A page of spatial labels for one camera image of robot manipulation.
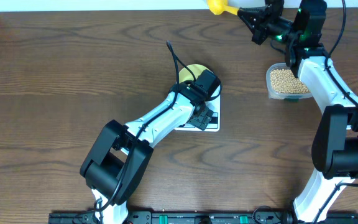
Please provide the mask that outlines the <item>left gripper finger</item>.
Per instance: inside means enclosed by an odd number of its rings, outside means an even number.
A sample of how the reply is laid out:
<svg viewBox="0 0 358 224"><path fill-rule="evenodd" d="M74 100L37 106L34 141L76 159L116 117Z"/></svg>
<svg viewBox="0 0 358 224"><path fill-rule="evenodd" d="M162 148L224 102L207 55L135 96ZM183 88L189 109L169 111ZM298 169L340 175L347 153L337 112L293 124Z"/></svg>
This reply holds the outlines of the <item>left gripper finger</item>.
<svg viewBox="0 0 358 224"><path fill-rule="evenodd" d="M200 130L205 130L209 124L209 116L192 116L187 123L185 123L184 127L186 128L198 128Z"/></svg>
<svg viewBox="0 0 358 224"><path fill-rule="evenodd" d="M199 128L200 129L206 129L208 124L209 124L209 122L212 119L212 116L213 116L213 111L209 109L208 114L204 117L204 119L203 120L199 119L199 122L200 122Z"/></svg>

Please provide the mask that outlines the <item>yellow plastic measuring scoop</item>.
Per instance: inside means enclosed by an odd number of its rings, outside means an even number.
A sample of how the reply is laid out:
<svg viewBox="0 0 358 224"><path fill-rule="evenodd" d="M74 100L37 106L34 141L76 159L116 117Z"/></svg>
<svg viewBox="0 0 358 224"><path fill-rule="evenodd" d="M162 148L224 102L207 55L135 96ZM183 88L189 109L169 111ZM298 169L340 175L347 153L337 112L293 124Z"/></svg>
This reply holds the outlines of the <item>yellow plastic measuring scoop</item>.
<svg viewBox="0 0 358 224"><path fill-rule="evenodd" d="M237 15L239 8L228 5L228 0L207 0L208 9L214 15L221 15L224 12L228 12L233 15Z"/></svg>

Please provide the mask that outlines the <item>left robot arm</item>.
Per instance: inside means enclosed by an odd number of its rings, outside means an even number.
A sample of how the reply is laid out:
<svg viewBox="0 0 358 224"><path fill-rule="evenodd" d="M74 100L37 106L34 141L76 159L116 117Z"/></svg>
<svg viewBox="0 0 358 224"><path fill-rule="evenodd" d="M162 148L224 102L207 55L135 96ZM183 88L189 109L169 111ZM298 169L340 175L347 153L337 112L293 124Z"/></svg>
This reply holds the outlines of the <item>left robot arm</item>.
<svg viewBox="0 0 358 224"><path fill-rule="evenodd" d="M181 126L205 131L214 114L207 103L219 90L220 79L206 69L195 80L176 82L161 104L137 120L112 120L103 127L80 167L95 197L93 222L125 221L126 202L140 184L154 147Z"/></svg>

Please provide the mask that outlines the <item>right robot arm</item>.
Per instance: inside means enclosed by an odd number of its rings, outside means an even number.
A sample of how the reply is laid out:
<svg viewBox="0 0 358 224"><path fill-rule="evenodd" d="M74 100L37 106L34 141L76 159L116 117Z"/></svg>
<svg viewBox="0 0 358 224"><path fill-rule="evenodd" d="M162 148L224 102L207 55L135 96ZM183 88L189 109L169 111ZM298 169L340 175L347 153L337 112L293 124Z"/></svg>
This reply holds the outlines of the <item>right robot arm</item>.
<svg viewBox="0 0 358 224"><path fill-rule="evenodd" d="M311 147L313 173L285 212L282 223L319 223L346 187L358 187L358 96L334 68L320 39L326 19L323 0L302 0L293 21L282 16L283 1L241 8L239 19L252 41L285 44L285 63L310 91L322 117Z"/></svg>

